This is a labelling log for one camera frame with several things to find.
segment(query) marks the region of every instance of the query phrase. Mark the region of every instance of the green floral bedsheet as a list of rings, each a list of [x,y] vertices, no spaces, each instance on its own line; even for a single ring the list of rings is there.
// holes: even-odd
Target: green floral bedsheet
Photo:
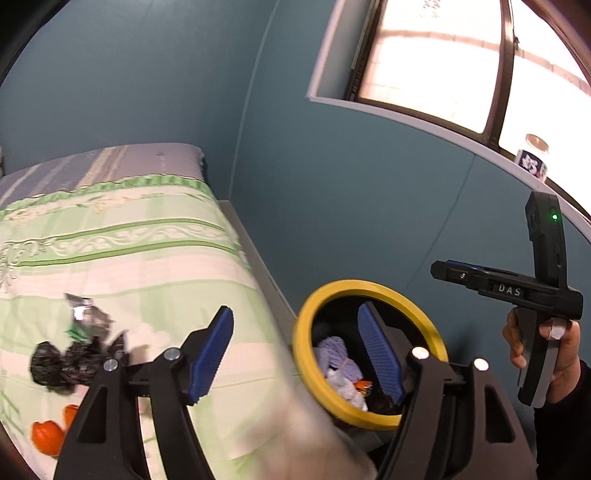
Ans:
[[[0,421],[41,479],[56,461],[30,442],[34,421],[62,423],[64,397],[32,382],[30,356],[49,340],[64,351],[64,292],[92,297],[128,331],[135,362],[206,327],[221,305],[235,332],[210,394],[190,409],[219,479],[260,478],[257,451],[277,431],[252,428],[291,398],[297,379],[238,238],[203,182],[151,175],[20,200],[0,211]],[[152,479],[164,479],[149,406],[140,405]]]

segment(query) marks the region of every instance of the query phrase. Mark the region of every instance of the bedsheet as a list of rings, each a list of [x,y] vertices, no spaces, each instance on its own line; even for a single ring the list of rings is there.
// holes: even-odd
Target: bedsheet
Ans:
[[[0,179],[0,209],[23,198],[148,174],[203,180],[203,152],[181,143],[120,145],[55,158]]]
[[[212,389],[189,410],[216,479],[375,477],[301,386],[204,182],[151,174],[17,200],[0,210],[0,244],[0,421],[41,479],[53,477],[56,460],[32,445],[32,423],[62,423],[63,407],[86,392],[50,393],[28,371],[36,344],[64,351],[71,342],[64,292],[94,298],[111,316],[108,341],[128,332],[133,362],[179,346],[221,305],[233,310],[235,332]],[[149,403],[140,409],[151,477],[164,480]]]

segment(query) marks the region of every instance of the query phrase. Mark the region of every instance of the crumpled foil wrapper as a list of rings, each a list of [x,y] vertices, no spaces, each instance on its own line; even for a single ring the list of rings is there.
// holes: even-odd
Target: crumpled foil wrapper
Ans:
[[[111,317],[94,305],[92,299],[64,296],[72,308],[72,326],[66,332],[76,342],[91,343],[94,338],[104,342],[111,331]]]

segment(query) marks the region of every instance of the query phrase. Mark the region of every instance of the window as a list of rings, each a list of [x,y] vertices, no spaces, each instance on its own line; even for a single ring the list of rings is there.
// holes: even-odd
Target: window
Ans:
[[[551,27],[521,0],[376,2],[346,98],[511,160],[536,135],[549,146],[547,184],[591,219],[591,88]]]

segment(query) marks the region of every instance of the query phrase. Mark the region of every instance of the window glass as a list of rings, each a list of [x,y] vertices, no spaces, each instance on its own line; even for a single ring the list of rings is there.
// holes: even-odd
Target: window glass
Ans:
[[[359,96],[481,133],[500,41],[498,0],[389,0]]]
[[[527,134],[542,138],[549,178],[591,211],[591,89],[550,26],[521,0],[512,6],[519,50],[499,145],[516,154]]]

